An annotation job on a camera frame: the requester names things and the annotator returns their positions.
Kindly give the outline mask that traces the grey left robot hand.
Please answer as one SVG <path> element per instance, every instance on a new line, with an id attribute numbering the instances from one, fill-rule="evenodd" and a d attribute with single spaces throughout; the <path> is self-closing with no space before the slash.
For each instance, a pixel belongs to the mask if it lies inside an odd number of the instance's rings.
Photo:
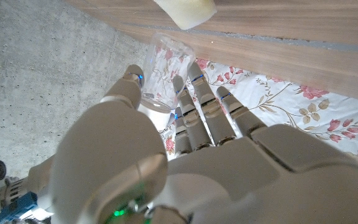
<path id="1" fill-rule="evenodd" d="M 215 145 L 168 160 L 138 111 L 130 65 L 54 156 L 53 223 L 358 223 L 358 163 L 284 124 L 264 125 L 221 87 Z"/>

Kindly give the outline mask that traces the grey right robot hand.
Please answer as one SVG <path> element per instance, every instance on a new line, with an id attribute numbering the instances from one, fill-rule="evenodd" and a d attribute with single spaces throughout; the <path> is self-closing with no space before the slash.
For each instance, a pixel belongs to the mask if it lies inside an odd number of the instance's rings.
<path id="1" fill-rule="evenodd" d="M 0 161 L 0 223 L 50 223 L 48 183 L 53 157 L 31 167 L 25 178 L 6 175 Z"/>

